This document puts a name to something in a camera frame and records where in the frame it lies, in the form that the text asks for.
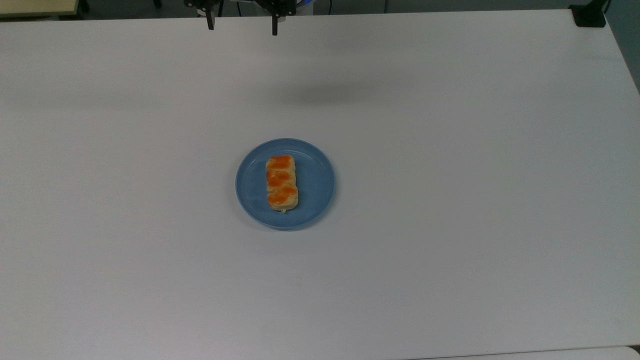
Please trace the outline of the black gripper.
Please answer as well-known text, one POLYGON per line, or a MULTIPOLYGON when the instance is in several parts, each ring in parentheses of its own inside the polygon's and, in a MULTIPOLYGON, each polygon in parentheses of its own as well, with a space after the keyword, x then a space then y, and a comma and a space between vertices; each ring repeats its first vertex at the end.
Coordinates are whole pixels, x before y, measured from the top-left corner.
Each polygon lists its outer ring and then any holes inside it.
POLYGON ((281 18, 293 16, 298 12, 297 0, 184 0, 183 4, 205 15, 207 28, 210 31, 215 29, 214 13, 220 18, 221 10, 226 7, 236 8, 239 16, 243 14, 272 16, 272 36, 278 35, 278 24, 281 18))

